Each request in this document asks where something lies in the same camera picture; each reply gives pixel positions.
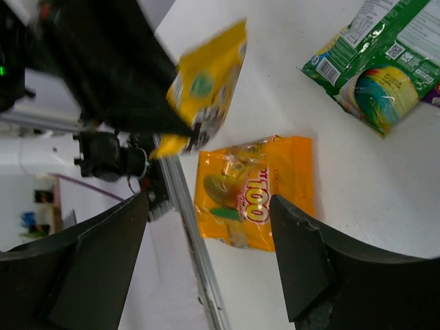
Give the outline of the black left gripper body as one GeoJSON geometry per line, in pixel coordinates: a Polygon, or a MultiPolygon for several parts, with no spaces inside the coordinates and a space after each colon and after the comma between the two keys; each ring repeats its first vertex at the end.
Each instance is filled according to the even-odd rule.
{"type": "Polygon", "coordinates": [[[1,112],[35,92],[25,86],[25,71],[44,72],[44,54],[35,37],[40,1],[1,2],[1,112]]]}

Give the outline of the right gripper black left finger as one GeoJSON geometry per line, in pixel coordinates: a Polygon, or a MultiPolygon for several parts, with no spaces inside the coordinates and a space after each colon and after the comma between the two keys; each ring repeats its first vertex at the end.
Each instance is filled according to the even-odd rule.
{"type": "Polygon", "coordinates": [[[1,253],[2,329],[117,329],[149,217],[138,194],[1,253]]]}

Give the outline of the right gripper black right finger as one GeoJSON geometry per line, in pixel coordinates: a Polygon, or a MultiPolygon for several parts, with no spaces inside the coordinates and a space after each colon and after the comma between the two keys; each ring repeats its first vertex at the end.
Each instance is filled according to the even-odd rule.
{"type": "Polygon", "coordinates": [[[390,252],[270,201],[288,320],[297,329],[438,329],[439,259],[390,252]]]}

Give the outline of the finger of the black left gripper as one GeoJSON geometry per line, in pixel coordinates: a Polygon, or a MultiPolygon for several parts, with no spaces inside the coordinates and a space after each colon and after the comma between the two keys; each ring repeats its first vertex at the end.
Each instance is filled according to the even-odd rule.
{"type": "Polygon", "coordinates": [[[39,1],[34,33],[38,69],[64,80],[84,120],[194,136],[166,101],[175,65],[137,1],[39,1]]]}

